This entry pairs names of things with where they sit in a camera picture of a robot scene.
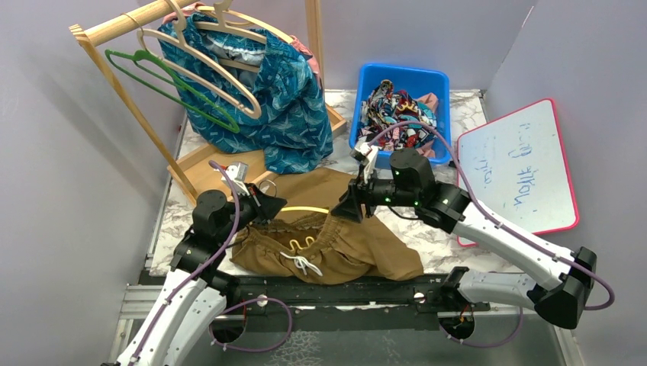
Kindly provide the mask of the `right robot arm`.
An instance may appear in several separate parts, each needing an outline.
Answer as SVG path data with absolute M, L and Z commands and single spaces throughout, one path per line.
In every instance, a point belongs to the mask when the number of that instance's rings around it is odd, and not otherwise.
M 454 268 L 440 290 L 442 304 L 459 310 L 468 303 L 504 303 L 534 310 L 548 323 L 575 329 L 594 286 L 597 255 L 557 246 L 499 217 L 457 185 L 438 182 L 428 159 L 414 149 L 393 152 L 391 179 L 375 172 L 378 148 L 367 143 L 350 155 L 358 175 L 331 213 L 360 223 L 375 208 L 410 207 L 414 220 L 476 242 L 519 269 L 485 273 Z

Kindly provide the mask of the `mustard brown shorts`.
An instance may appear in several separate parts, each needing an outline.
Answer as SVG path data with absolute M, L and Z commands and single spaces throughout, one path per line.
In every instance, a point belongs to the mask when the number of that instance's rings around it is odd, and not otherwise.
M 297 176 L 310 183 L 328 210 L 337 204 L 352 179 L 350 174 L 328 168 L 280 175 L 276 180 L 283 176 Z M 405 281 L 423 274 L 419 252 L 408 247 L 377 217 L 354 223 L 327 214 L 314 244 L 296 253 L 261 233 L 261 225 L 264 224 L 253 224 L 243 232 L 242 242 L 232 248 L 230 258 L 235 265 L 258 275 L 342 284 L 365 275 Z

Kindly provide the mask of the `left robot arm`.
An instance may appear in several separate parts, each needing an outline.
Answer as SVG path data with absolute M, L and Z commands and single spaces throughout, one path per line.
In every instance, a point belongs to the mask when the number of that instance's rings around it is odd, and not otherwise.
M 287 204 L 253 184 L 246 188 L 248 195 L 209 190 L 198 196 L 164 285 L 116 365 L 181 365 L 208 325 L 239 306 L 239 279 L 218 268 L 224 252 L 237 232 L 271 220 Z

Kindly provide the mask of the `yellow hanger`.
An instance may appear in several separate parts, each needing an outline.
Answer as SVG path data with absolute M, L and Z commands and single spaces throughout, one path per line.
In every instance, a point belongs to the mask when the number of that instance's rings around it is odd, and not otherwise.
M 297 176 L 283 176 L 275 181 L 278 196 L 286 207 L 259 231 L 290 252 L 296 253 L 314 244 L 327 219 L 327 204 L 316 196 L 314 187 Z

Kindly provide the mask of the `comic print shorts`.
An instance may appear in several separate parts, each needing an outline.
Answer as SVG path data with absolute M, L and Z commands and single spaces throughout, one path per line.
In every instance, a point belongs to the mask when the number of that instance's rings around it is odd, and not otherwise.
M 358 141 L 368 142 L 391 125 L 409 121 L 409 125 L 386 133 L 377 145 L 389 152 L 403 148 L 417 150 L 429 133 L 417 124 L 421 122 L 419 118 L 416 98 L 403 89 L 395 89 L 392 81 L 384 79 L 360 104 Z

